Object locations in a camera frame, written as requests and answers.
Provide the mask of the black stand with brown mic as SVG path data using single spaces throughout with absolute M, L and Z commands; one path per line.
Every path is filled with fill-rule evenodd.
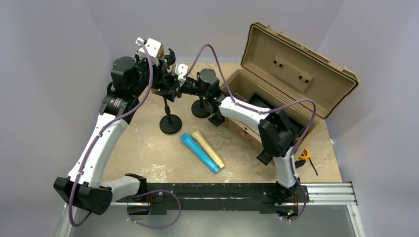
M 159 123 L 160 130 L 163 133 L 168 134 L 168 135 L 177 133 L 182 128 L 182 121 L 179 116 L 171 113 L 167 99 L 164 99 L 164 110 L 165 110 L 166 115 L 163 116 L 160 120 L 160 123 Z

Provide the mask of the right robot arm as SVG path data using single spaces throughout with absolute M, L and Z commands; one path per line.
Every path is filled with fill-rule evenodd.
M 170 101 L 182 94 L 200 97 L 205 111 L 210 114 L 209 121 L 215 126 L 220 126 L 226 118 L 244 123 L 260 136 L 263 150 L 258 160 L 264 164 L 275 162 L 279 198 L 289 201 L 296 196 L 298 177 L 292 152 L 296 132 L 283 111 L 270 112 L 268 108 L 231 97 L 220 89 L 219 79 L 212 69 L 201 70 L 196 79 L 183 73 L 162 73 L 153 78 L 152 88 Z

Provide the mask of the black stand with blue mic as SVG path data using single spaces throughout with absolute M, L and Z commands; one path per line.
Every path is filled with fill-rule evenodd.
M 207 118 L 211 115 L 208 101 L 204 97 L 199 97 L 191 106 L 192 114 L 197 118 Z

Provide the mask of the black shock mount mic stand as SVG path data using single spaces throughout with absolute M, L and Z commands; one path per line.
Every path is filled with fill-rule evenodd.
M 164 56 L 164 60 L 167 68 L 176 62 L 175 52 L 171 48 L 168 49 L 168 54 Z

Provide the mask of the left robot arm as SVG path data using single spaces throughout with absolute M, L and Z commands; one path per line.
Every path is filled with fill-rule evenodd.
M 53 188 L 65 201 L 70 217 L 77 210 L 88 216 L 102 215 L 111 203 L 125 197 L 141 202 L 147 197 L 144 177 L 127 174 L 104 182 L 110 156 L 136 111 L 152 89 L 160 88 L 172 63 L 162 56 L 124 56 L 111 68 L 94 131 L 75 166 L 65 177 L 57 177 Z

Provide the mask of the blue microphone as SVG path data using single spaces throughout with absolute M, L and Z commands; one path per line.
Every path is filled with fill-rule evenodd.
M 188 133 L 183 133 L 180 136 L 181 142 L 192 152 L 194 153 L 203 164 L 206 165 L 213 173 L 219 172 L 218 165 L 204 152 L 199 145 L 197 145 Z

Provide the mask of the cream beige microphone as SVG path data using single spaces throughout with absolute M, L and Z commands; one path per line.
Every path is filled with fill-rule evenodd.
M 211 158 L 211 160 L 218 166 L 218 168 L 222 169 L 225 167 L 224 162 L 219 157 L 219 155 L 215 152 L 212 146 L 207 142 L 201 131 L 197 127 L 192 127 L 190 129 L 191 136 L 201 145 L 207 155 Z

